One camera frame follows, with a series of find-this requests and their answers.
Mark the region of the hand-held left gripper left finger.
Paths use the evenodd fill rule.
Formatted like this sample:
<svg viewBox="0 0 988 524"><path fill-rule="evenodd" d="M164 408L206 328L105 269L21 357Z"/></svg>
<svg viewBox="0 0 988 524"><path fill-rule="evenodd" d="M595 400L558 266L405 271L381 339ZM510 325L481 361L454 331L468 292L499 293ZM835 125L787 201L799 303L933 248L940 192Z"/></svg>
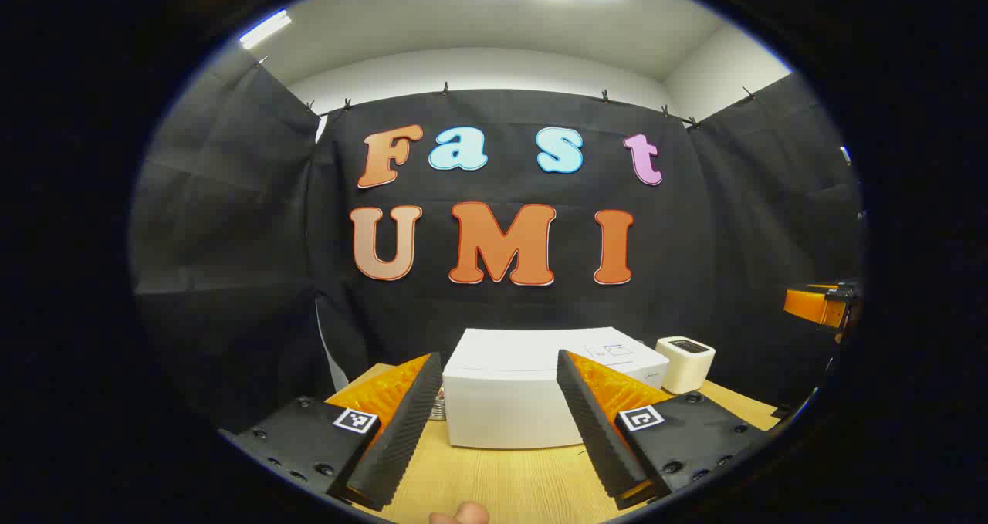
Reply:
<svg viewBox="0 0 988 524"><path fill-rule="evenodd" d="M289 483L380 511L392 503L441 383L441 357L428 353L335 398L298 397L222 435Z"/></svg>

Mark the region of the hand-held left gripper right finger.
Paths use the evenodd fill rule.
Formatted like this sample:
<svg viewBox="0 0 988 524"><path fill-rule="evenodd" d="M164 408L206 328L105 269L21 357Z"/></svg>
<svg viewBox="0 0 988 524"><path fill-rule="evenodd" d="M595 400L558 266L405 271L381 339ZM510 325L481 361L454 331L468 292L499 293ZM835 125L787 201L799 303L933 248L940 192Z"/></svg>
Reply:
<svg viewBox="0 0 988 524"><path fill-rule="evenodd" d="M555 380L618 509L705 481L770 439L709 395L664 393L568 350L558 352Z"/></svg>

